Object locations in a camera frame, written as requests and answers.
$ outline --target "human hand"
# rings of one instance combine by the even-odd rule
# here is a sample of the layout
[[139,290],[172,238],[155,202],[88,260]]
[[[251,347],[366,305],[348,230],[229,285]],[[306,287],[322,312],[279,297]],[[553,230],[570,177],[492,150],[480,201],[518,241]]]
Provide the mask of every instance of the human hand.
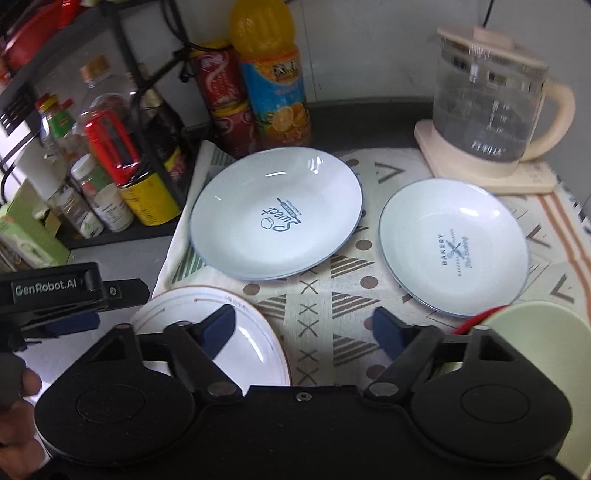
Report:
[[[22,390],[24,396],[41,390],[41,378],[33,370],[22,373]],[[33,405],[19,400],[0,413],[0,469],[13,480],[31,475],[45,458],[43,447],[34,439],[33,411]]]

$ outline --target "orange juice bottle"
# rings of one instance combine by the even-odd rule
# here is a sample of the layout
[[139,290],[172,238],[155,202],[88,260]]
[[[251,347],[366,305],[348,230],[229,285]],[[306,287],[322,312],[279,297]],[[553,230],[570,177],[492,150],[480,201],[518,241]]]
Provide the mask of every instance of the orange juice bottle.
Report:
[[283,0],[238,0],[230,16],[230,37],[265,148],[309,145],[296,28]]

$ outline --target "screw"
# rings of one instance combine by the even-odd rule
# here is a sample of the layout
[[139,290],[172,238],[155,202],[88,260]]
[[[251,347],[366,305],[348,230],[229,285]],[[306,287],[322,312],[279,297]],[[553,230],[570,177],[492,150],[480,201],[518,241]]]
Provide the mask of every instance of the screw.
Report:
[[214,397],[229,397],[236,393],[236,385],[230,382],[215,382],[209,385],[207,391]]
[[297,401],[310,401],[312,400],[312,395],[310,395],[308,392],[300,392],[295,396],[295,399]]
[[392,397],[398,393],[398,387],[389,382],[378,382],[369,386],[374,397]]

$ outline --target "tablecloth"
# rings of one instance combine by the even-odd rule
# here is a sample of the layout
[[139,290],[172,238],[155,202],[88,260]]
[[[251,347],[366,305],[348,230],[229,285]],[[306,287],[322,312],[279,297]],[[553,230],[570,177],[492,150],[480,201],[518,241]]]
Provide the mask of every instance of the tablecloth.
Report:
[[[389,273],[377,245],[379,216],[397,190],[431,177],[419,150],[374,148],[337,156],[363,190],[359,226],[330,259],[289,278],[247,282],[204,264],[189,242],[188,221],[199,192],[233,159],[204,141],[189,199],[154,294],[210,285],[252,303],[281,342],[295,385],[356,384],[363,388],[390,363],[372,336],[371,314],[383,306],[416,325],[451,331],[462,320],[434,312],[407,294]],[[517,219],[530,249],[527,285],[517,300],[549,300],[591,320],[591,223],[559,183],[545,196],[500,197]]]

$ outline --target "spice rack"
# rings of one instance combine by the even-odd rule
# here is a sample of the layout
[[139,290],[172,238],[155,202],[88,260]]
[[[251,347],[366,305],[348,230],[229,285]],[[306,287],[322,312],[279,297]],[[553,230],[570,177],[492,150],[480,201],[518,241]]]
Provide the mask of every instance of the spice rack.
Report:
[[[96,7],[86,9],[70,25],[51,37],[43,45],[37,55],[31,59],[27,65],[16,72],[8,86],[2,92],[0,92],[0,116],[4,117],[2,119],[3,124],[4,119],[8,117],[10,117],[11,120],[14,119],[9,125],[9,127],[12,129],[18,126],[20,122],[26,121],[31,133],[28,134],[21,142],[19,142],[19,144],[8,155],[6,155],[6,157],[0,158],[0,171],[4,173],[5,178],[11,174],[12,169],[14,168],[14,166],[8,168],[6,167],[9,159],[23,145],[25,145],[36,135],[34,132],[38,132],[40,129],[40,118],[37,112],[34,110],[33,102],[31,101],[31,97],[34,96],[34,94],[32,93],[33,89],[31,87],[30,80],[34,77],[35,72],[50,56],[55,56],[55,54],[58,52],[67,51],[68,45],[80,41],[80,39],[83,37],[90,38],[90,35],[96,35],[105,28],[108,28],[112,31],[127,70],[130,72],[138,88],[132,101],[131,114],[132,121],[136,126],[136,132],[138,132],[137,137],[140,143],[139,146],[145,153],[147,161],[150,162],[150,166],[160,176],[165,187],[169,190],[174,200],[178,203],[181,209],[183,208],[186,202],[199,144],[201,140],[204,138],[209,138],[212,135],[212,129],[210,129],[210,123],[185,129],[186,131],[183,132],[183,136],[187,140],[187,143],[191,146],[191,154],[190,158],[186,159],[187,171],[185,176],[182,178],[179,184],[173,182],[162,163],[159,162],[154,150],[150,147],[144,132],[139,127],[140,102],[142,97],[151,87],[153,87],[168,72],[175,68],[176,65],[185,61],[189,57],[189,51],[187,48],[184,48],[173,52],[171,60],[169,60],[149,78],[144,79],[140,73],[138,61],[131,48],[122,23],[122,13],[125,10],[137,7],[139,5],[152,3],[154,1],[157,0],[128,0],[118,3],[102,0],[101,3],[99,3]],[[179,31],[181,35],[186,38],[187,33],[182,23],[177,4],[174,0],[171,0],[170,2],[170,9],[173,20],[176,24],[177,31]],[[18,116],[8,115],[7,112],[11,106],[15,104],[19,105],[18,110],[20,114]],[[4,183],[5,180],[0,186],[2,191],[4,191]],[[143,238],[155,238],[159,236],[172,235],[176,228],[177,221],[178,217],[163,225],[144,226],[138,219],[136,219],[130,227],[122,232],[105,231],[93,238],[73,238],[58,234],[58,239],[61,240],[67,248],[75,249]]]

